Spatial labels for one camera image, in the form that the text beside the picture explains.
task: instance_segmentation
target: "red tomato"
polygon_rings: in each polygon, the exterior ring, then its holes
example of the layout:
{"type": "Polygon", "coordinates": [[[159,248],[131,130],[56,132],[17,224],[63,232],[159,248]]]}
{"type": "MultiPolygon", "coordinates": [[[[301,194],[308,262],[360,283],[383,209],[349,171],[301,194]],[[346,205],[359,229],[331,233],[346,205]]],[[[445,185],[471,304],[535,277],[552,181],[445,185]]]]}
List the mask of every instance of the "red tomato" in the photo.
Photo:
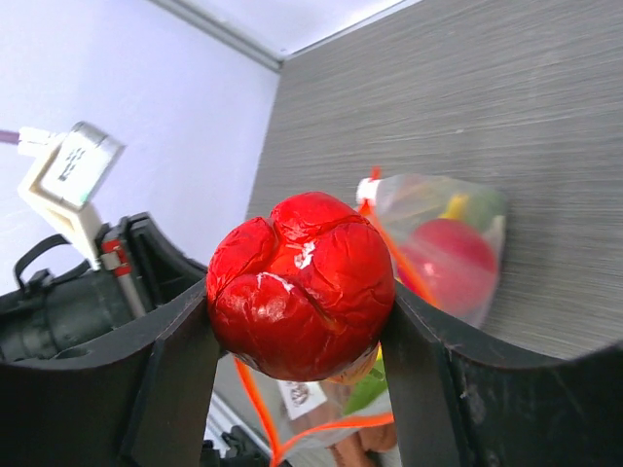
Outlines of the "red tomato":
{"type": "Polygon", "coordinates": [[[233,230],[206,278],[224,348],[277,379],[321,380],[378,340],[395,285],[379,233],[324,193],[289,198],[233,230]]]}
{"type": "MultiPolygon", "coordinates": [[[[478,231],[461,221],[428,221],[413,232],[401,251],[439,307],[449,314],[465,316],[484,305],[495,290],[495,253],[478,231]]],[[[398,276],[420,294],[402,270],[398,276]]]]}

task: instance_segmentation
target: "white wall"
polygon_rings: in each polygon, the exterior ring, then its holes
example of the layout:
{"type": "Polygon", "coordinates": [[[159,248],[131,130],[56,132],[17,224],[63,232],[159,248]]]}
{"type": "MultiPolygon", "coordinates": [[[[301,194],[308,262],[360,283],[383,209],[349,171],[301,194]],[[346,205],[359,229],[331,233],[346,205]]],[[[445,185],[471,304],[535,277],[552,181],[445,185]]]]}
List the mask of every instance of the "white wall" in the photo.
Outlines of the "white wall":
{"type": "Polygon", "coordinates": [[[177,0],[243,30],[288,56],[377,13],[415,0],[177,0]]]}
{"type": "MultiPolygon", "coordinates": [[[[0,128],[65,131],[81,120],[128,148],[95,197],[101,217],[151,211],[207,263],[242,221],[277,75],[148,1],[4,2],[0,128]]],[[[0,293],[16,259],[54,231],[18,197],[31,159],[0,145],[0,293]]],[[[61,247],[40,267],[80,257],[61,247]]]]}

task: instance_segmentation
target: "toy vegetable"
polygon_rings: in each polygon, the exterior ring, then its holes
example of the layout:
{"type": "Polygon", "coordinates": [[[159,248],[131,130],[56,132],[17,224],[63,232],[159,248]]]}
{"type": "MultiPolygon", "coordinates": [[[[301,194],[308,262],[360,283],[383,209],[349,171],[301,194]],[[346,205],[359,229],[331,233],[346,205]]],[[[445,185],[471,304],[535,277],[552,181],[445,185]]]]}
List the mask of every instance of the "toy vegetable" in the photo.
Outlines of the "toy vegetable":
{"type": "Polygon", "coordinates": [[[216,338],[270,377],[321,380],[371,351],[391,310],[390,255],[356,211],[324,193],[286,199],[221,242],[210,262],[216,338]]]}

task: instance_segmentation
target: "plastic bag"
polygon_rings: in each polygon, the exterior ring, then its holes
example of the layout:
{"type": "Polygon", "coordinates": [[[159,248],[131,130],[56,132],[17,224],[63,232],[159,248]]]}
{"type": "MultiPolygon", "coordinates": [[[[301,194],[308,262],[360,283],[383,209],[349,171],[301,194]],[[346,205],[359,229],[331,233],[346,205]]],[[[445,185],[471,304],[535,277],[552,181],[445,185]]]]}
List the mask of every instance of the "plastic bag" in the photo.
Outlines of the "plastic bag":
{"type": "Polygon", "coordinates": [[[300,449],[328,448],[361,428],[393,422],[379,346],[343,375],[318,382],[277,381],[236,364],[273,451],[272,467],[300,449]],[[365,376],[355,384],[335,382],[360,372],[365,376]]]}
{"type": "Polygon", "coordinates": [[[397,279],[431,305],[479,327],[499,279],[506,200],[444,176],[373,170],[357,201],[383,236],[397,279]]]}

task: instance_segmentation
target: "wooden tabletop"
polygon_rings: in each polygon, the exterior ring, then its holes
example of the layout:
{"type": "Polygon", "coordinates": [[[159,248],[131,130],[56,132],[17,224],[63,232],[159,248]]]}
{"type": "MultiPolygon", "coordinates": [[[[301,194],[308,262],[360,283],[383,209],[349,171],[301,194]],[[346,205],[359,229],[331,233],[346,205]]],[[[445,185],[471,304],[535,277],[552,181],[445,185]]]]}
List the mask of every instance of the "wooden tabletop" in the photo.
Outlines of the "wooden tabletop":
{"type": "Polygon", "coordinates": [[[446,174],[510,200],[486,331],[570,357],[623,337],[620,0],[423,0],[288,61],[249,216],[446,174]]]}

